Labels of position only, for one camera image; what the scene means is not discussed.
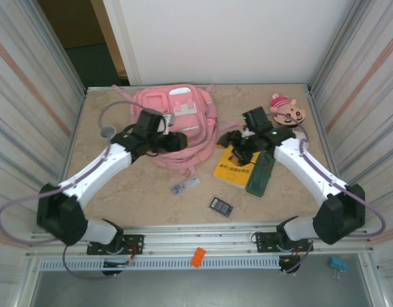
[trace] orange clip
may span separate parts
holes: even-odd
[[[200,267],[202,260],[204,259],[206,250],[202,248],[197,248],[194,257],[191,260],[191,265],[194,267]]]

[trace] small black battery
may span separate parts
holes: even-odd
[[[225,203],[223,200],[220,200],[219,198],[215,197],[209,207],[223,216],[229,217],[230,213],[234,209],[233,206],[229,205],[228,203]]]

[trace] gray metal panel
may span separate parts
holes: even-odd
[[[130,271],[89,282],[41,272],[31,306],[372,306],[357,255],[340,257],[350,270],[339,280],[332,278],[328,255],[309,256],[296,276],[253,269]]]

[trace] pink backpack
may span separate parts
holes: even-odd
[[[195,165],[209,158],[218,137],[218,114],[210,95],[214,85],[201,90],[190,84],[153,86],[137,92],[132,98],[116,85],[112,88],[128,101],[161,113],[173,113],[175,121],[170,131],[183,132],[188,137],[188,147],[179,152],[161,153],[152,160],[161,167],[177,169],[182,175],[195,173]],[[131,122],[136,123],[141,108],[131,106]],[[235,126],[232,123],[222,127]]]

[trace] beige marble surface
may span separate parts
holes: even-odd
[[[133,95],[136,90],[127,90]],[[304,127],[310,135],[310,153],[326,165],[303,86],[301,84],[267,84],[216,86],[212,96],[218,108],[219,123],[240,120],[243,112],[257,106],[268,110],[274,93],[296,98],[307,117]],[[110,102],[121,100],[112,90],[89,91],[68,175],[77,173],[104,149],[99,137],[98,117]],[[129,124],[129,107],[115,106],[104,117],[104,123],[117,130]],[[177,171],[153,164],[149,157],[139,158],[128,169],[114,176],[89,202],[85,213],[92,218],[105,218],[121,226],[280,221],[295,215],[313,216],[318,207],[303,184],[283,165],[276,163],[265,195],[258,198],[212,176],[222,150],[196,167],[201,184],[179,196],[170,188],[184,180]],[[229,218],[209,208],[214,197],[234,206]]]

